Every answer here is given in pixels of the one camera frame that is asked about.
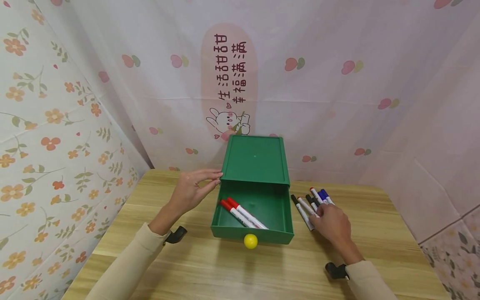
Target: cartoon rabbit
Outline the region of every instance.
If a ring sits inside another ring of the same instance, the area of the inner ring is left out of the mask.
[[[231,134],[247,135],[250,133],[250,125],[248,121],[250,116],[243,114],[240,117],[234,112],[218,112],[215,108],[211,108],[210,112],[214,115],[215,119],[208,117],[207,121],[212,124],[220,133],[222,133],[222,139],[228,140],[228,136]]]

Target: green plastic drawer box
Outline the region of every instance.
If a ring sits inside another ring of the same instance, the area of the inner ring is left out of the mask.
[[[293,225],[283,138],[231,135],[222,172],[218,200],[233,198],[268,229],[244,227],[217,203],[210,226],[213,235],[243,240],[251,233],[258,242],[290,243]]]

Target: wrist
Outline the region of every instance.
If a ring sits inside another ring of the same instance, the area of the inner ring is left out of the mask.
[[[338,253],[340,253],[346,265],[356,264],[365,260],[355,242],[350,238],[339,239],[333,241],[332,244]]]
[[[153,233],[165,235],[172,228],[173,224],[182,216],[182,212],[170,203],[163,206],[155,218],[148,224]]]

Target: pink oval label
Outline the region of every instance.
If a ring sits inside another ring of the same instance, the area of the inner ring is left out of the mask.
[[[212,138],[253,133],[258,62],[250,38],[235,24],[216,24],[204,36],[201,57],[202,111]]]

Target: left hand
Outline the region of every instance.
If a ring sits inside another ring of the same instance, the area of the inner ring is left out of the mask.
[[[193,172],[183,172],[172,197],[167,205],[179,211],[182,215],[194,209],[220,183],[223,175],[221,170],[202,169]],[[204,187],[198,184],[204,180],[211,180]]]
[[[182,172],[173,190],[170,201],[160,209],[156,217],[148,224],[150,230],[159,235],[168,233],[173,224],[186,212],[194,209],[220,183],[221,170],[202,169]],[[211,181],[203,187],[201,181]]]

